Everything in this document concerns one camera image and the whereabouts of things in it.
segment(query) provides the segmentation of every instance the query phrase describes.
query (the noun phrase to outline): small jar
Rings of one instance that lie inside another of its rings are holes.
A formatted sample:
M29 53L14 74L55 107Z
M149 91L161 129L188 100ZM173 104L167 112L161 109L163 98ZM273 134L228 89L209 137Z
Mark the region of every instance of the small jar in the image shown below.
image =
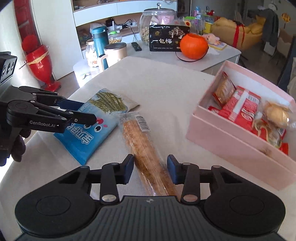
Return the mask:
M89 67L98 67L98 57L94 46L94 39L87 40L85 56Z
M176 12L173 9L161 8L161 3L157 3L157 8L144 10L139 23L139 32L143 43L149 45L150 25L174 25L175 20L178 20Z
M122 36L120 35L120 33L116 31L112 31L108 37L109 37L109 44L119 43L122 40Z

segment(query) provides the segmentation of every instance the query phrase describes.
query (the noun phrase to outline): yellow sofa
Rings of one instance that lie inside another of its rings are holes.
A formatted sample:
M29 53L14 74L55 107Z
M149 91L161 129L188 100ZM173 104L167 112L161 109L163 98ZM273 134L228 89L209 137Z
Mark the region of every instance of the yellow sofa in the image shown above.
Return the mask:
M261 41L265 19L261 17L256 18L256 23L252 23L251 25L244 27L245 36L243 43L242 39L244 32L243 28L239 27L239 39L236 48L240 51L244 51ZM237 25L235 22L226 18L220 18L212 25L211 33L219 37L220 41L232 46L236 28Z

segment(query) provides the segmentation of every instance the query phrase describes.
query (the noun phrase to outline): pink box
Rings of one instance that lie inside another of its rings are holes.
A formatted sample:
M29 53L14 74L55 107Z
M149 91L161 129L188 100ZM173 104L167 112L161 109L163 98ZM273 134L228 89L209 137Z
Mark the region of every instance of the pink box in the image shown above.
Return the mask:
M290 105L296 111L295 100L286 92L261 76L225 61L191 116L186 138L275 189L285 188L296 181L296 132L288 130L284 138L289 143L287 156L267 141L209 111L209 106L218 107L212 94L223 71L235 86L248 89L263 101Z

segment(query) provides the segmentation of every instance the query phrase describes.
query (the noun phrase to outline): orange pumpkin bucket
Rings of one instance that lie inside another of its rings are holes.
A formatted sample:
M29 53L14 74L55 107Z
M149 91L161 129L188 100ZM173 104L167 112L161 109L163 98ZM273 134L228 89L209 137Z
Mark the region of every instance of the orange pumpkin bucket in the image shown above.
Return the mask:
M187 58L199 60L207 54L209 46L204 37L186 34L180 41L180 49Z

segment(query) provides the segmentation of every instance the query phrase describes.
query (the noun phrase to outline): white table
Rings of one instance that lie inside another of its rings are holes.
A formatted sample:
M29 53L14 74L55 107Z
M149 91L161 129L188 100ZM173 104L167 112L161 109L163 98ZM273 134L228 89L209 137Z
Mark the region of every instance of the white table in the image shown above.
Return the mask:
M130 71L130 65L134 66L134 71ZM102 87L127 95L140 104L141 113L151 129L151 139L164 160L167 155L173 154L180 162L194 163L204 169L221 165L273 192L286 206L286 218L279 234L288 241L295 241L296 183L277 191L185 139L190 115L213 78L212 75L192 69L127 57L89 81L70 99L85 102ZM119 128L116 128L96 150L88 165L91 169L101 168L106 163L122 162L127 154L122 134ZM78 166L79 163L52 133L38 131L33 136L27 144L22 162L14 162L0 183L0 229L7 241L13 241L21 234L14 217L17 201ZM119 185L118 191L120 197L145 194L136 170L129 184ZM98 184L92 186L91 195L98 197ZM207 198L209 195L209 186L202 184L201 198Z
M142 51L136 52L131 44L127 44L128 56L147 58L159 62L174 64L188 69L202 71L211 75L216 75L225 60L229 60L237 64L241 55L241 52L238 49L228 45L223 50L209 48L209 52L203 59L197 62L187 63L179 60L175 52L150 52L149 46L145 45L141 40L139 40L137 43L142 48ZM101 72L99 67L89 67L87 65L86 59L76 63L73 66L73 70L80 87L85 85L88 81Z

